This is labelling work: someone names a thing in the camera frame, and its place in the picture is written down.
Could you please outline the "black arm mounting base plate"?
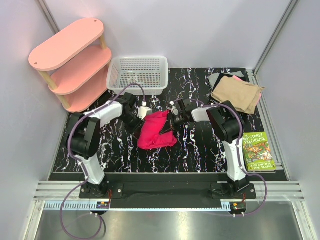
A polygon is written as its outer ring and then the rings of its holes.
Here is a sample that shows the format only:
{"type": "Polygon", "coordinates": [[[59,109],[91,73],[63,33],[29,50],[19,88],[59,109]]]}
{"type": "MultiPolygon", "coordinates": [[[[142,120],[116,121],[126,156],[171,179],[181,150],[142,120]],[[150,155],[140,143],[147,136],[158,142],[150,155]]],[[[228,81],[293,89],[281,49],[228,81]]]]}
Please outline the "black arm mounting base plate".
{"type": "Polygon", "coordinates": [[[196,195],[213,198],[255,196],[249,179],[232,181],[226,173],[106,173],[102,183],[86,183],[81,199],[121,199],[132,195],[196,195]]]}

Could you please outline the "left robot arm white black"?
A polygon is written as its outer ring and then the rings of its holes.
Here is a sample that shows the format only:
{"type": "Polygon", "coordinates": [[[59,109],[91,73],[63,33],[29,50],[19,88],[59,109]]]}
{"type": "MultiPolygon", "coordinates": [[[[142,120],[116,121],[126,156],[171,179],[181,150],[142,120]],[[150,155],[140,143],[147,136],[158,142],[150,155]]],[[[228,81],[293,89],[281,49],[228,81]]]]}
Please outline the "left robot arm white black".
{"type": "Polygon", "coordinates": [[[136,97],[125,93],[95,110],[86,113],[75,112],[71,115],[65,144],[69,156],[80,163],[84,173],[84,184],[80,189],[81,198],[103,198],[111,193],[107,176],[97,155],[100,130],[111,121],[119,119],[124,123],[127,132],[138,139],[145,121],[133,112],[135,103],[136,97]]]}

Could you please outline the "red t shirt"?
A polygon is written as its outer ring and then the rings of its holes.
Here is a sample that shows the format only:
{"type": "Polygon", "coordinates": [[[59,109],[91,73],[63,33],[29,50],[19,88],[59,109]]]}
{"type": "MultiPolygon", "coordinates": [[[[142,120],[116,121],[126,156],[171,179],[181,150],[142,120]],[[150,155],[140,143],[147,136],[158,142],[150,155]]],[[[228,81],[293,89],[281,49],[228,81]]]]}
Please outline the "red t shirt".
{"type": "Polygon", "coordinates": [[[141,128],[137,146],[143,150],[152,150],[163,147],[173,147],[177,143],[177,138],[172,130],[160,134],[165,126],[169,111],[157,111],[145,117],[145,123],[141,128]]]}

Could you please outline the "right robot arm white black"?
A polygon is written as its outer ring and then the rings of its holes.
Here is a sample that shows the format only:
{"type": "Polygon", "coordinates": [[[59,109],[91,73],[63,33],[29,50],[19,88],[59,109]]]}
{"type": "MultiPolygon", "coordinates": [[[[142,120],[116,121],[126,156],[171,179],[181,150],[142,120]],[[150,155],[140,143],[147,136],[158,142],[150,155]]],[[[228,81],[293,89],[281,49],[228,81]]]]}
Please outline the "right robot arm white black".
{"type": "Polygon", "coordinates": [[[244,123],[232,103],[225,101],[197,107],[194,99],[177,99],[171,101],[167,109],[169,113],[160,135],[176,132],[187,123],[210,122],[215,136],[223,144],[227,162],[227,183],[211,192],[221,197],[242,198],[250,185],[242,147],[244,123]]]}

